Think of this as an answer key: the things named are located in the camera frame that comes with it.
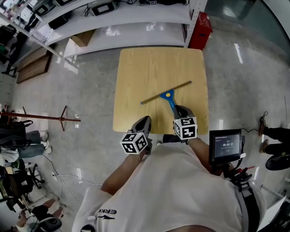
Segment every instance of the backpack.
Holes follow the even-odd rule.
[[[26,139],[26,127],[33,123],[27,121],[13,121],[8,124],[0,124],[0,146],[8,149],[20,148],[25,150],[31,143],[31,140]]]

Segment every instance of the sneaker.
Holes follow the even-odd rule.
[[[160,144],[163,144],[163,142],[160,141],[160,140],[157,140],[157,142],[156,142],[156,146],[158,146],[158,145],[160,145]]]
[[[50,142],[47,140],[47,141],[46,141],[46,146],[45,146],[44,149],[47,149],[48,147],[50,147]]]
[[[265,149],[266,147],[269,145],[269,140],[265,140],[264,142],[261,143],[260,145],[260,149],[259,149],[259,152],[262,154],[262,153],[265,153]]]
[[[263,130],[265,127],[266,121],[264,119],[260,120],[260,127],[259,127],[259,136],[261,137],[263,135]]]
[[[48,133],[46,132],[43,136],[40,137],[42,142],[46,142],[48,139]]]
[[[43,154],[44,154],[44,155],[49,155],[50,153],[52,153],[52,151],[53,151],[52,147],[51,147],[51,146],[48,146],[48,147],[44,150]]]

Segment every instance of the wooden table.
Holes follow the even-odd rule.
[[[140,118],[152,119],[151,133],[174,134],[174,115],[162,98],[140,102],[187,81],[174,93],[177,105],[192,110],[198,134],[208,132],[208,87],[203,53],[187,48],[129,48],[120,55],[116,83],[113,130],[127,132]]]

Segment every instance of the marker cube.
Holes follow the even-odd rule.
[[[175,119],[174,131],[181,140],[196,138],[198,134],[196,117]]]
[[[128,133],[122,136],[120,141],[126,154],[140,154],[148,145],[144,133]]]

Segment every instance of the black monitor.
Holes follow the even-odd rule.
[[[212,166],[239,160],[242,149],[241,130],[209,132],[209,164]]]

